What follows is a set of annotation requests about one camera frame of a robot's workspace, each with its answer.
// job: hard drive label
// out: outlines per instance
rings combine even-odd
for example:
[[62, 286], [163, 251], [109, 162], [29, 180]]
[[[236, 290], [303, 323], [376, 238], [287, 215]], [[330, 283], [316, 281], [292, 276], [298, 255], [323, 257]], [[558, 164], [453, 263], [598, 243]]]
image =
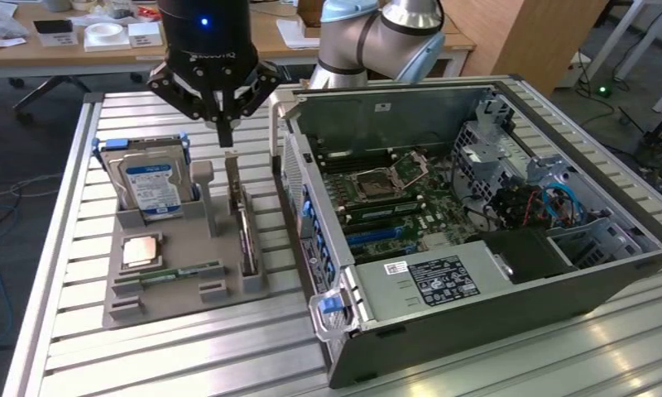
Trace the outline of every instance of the hard drive label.
[[149, 215], [167, 215], [181, 206], [176, 186], [168, 181], [172, 174], [169, 164], [127, 169], [137, 206]]
[[428, 306], [446, 304], [481, 293], [458, 256], [410, 265], [408, 269]]

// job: blue cable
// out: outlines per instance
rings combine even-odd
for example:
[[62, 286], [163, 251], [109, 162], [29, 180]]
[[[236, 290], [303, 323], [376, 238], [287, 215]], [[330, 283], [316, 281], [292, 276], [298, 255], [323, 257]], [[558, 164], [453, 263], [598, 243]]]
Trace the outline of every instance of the blue cable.
[[12, 232], [12, 229], [14, 229], [14, 226], [17, 224], [17, 208], [16, 207], [12, 207], [10, 205], [1, 205], [1, 204], [0, 204], [0, 208], [8, 209], [14, 214], [14, 217], [12, 217], [12, 223], [10, 223], [10, 225], [4, 230], [4, 232], [0, 233], [0, 239], [1, 239], [9, 232]]
[[0, 342], [1, 342], [4, 340], [4, 338], [8, 337], [9, 331], [12, 331], [12, 322], [13, 322], [12, 304], [9, 303], [8, 291], [4, 288], [2, 275], [1, 274], [0, 274], [0, 294], [2, 295], [4, 306], [5, 306], [5, 309], [8, 312], [8, 326], [4, 329], [2, 333], [0, 334]]
[[566, 184], [551, 183], [551, 184], [547, 184], [545, 186], [545, 188], [542, 189], [542, 201], [545, 202], [545, 209], [547, 210], [547, 213], [555, 219], [559, 218], [557, 211], [549, 205], [550, 195], [547, 194], [547, 189], [559, 189], [566, 193], [567, 196], [570, 196], [571, 202], [574, 203], [574, 208], [577, 208], [577, 210], [578, 210], [579, 222], [582, 222], [586, 219], [586, 214], [583, 213], [583, 207], [578, 202], [577, 195], [574, 194], [574, 191], [570, 189], [570, 187]]

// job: floor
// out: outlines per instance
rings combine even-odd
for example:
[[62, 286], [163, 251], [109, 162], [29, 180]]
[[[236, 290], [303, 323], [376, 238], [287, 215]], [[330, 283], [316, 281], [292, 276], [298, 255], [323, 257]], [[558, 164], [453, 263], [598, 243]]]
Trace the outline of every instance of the floor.
[[[603, 28], [593, 30], [582, 48], [587, 56], [595, 55], [613, 27], [613, 24], [609, 23]], [[615, 52], [594, 78], [593, 85], [607, 81], [610, 69], [636, 39], [636, 35], [629, 34], [621, 41]], [[42, 80], [25, 79], [26, 88], [36, 87]], [[91, 76], [84, 77], [83, 80], [93, 91], [100, 92], [145, 89], [143, 84], [131, 82], [128, 74]], [[648, 51], [646, 57], [630, 74], [627, 82], [631, 91], [623, 93], [615, 89], [607, 102], [615, 107], [623, 107], [645, 128], [653, 127], [661, 118], [661, 115], [650, 110], [662, 94], [662, 50], [660, 48], [653, 47]], [[73, 128], [80, 113], [81, 93], [69, 85], [58, 87], [49, 93], [28, 109], [34, 114], [36, 119], [34, 125], [29, 127], [17, 123], [10, 110], [10, 106], [24, 94], [24, 89], [13, 89], [6, 80], [0, 79], [0, 182], [13, 183], [36, 175], [60, 173], [66, 163]], [[579, 97], [573, 90], [557, 91], [551, 95], [551, 100], [578, 122], [607, 111], [606, 107]], [[587, 129], [609, 145], [622, 150], [630, 150], [637, 146], [640, 132], [633, 125], [621, 125], [618, 119], [619, 114], [603, 117], [593, 121]], [[25, 188], [24, 193], [30, 194], [56, 189], [57, 183], [58, 180], [52, 179], [44, 184]], [[8, 187], [8, 184], [2, 184], [0, 189]], [[14, 200], [16, 197], [12, 195], [1, 196], [0, 205], [13, 205]], [[38, 198], [24, 198], [18, 206], [16, 226], [0, 239], [0, 271], [14, 312], [14, 325], [6, 338], [0, 341], [0, 393], [28, 302], [41, 246], [48, 232], [54, 200], [53, 194]], [[5, 211], [6, 209], [0, 208], [0, 217]], [[4, 303], [0, 300], [0, 333], [5, 324]]]

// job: wooden desk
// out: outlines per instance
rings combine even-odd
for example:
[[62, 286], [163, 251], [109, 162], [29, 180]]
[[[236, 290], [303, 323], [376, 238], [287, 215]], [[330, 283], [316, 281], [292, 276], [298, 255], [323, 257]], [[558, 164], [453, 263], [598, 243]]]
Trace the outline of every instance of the wooden desk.
[[[280, 16], [294, 16], [295, 8], [278, 3], [251, 6], [252, 42], [257, 47], [260, 59], [279, 65], [311, 65], [318, 55], [316, 49], [292, 50], [284, 45], [276, 29]], [[64, 19], [84, 12], [49, 12], [41, 4], [20, 4], [14, 18], [29, 29], [26, 44], [0, 49], [0, 77], [28, 77], [66, 74], [104, 74], [143, 72], [156, 65], [164, 57], [165, 46], [144, 47], [131, 50], [84, 52], [84, 28], [76, 26], [79, 45], [42, 47], [36, 37], [34, 20]], [[466, 54], [474, 49], [474, 42], [449, 22], [444, 27], [447, 40], [442, 58], [453, 62], [444, 73], [458, 75]]]

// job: white box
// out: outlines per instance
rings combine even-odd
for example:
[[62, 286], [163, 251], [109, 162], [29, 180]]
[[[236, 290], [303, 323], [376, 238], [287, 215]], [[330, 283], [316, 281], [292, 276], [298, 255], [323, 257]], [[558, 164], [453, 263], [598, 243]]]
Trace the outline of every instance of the white box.
[[124, 34], [124, 32], [105, 43], [93, 40], [88, 35], [85, 35], [84, 37], [85, 52], [129, 50], [131, 48], [131, 41], [128, 40], [128, 36]]
[[591, 59], [582, 54], [579, 59], [579, 53], [577, 52], [571, 57], [570, 67], [566, 70], [566, 74], [557, 83], [557, 88], [571, 88], [577, 85], [579, 77], [582, 77], [583, 70], [591, 65]]
[[41, 45], [44, 45], [45, 47], [79, 44], [79, 37], [76, 36], [74, 31], [48, 34], [37, 33], [36, 35], [40, 37]]
[[128, 37], [132, 47], [151, 47], [163, 44], [163, 35], [159, 31], [159, 22], [131, 23]]

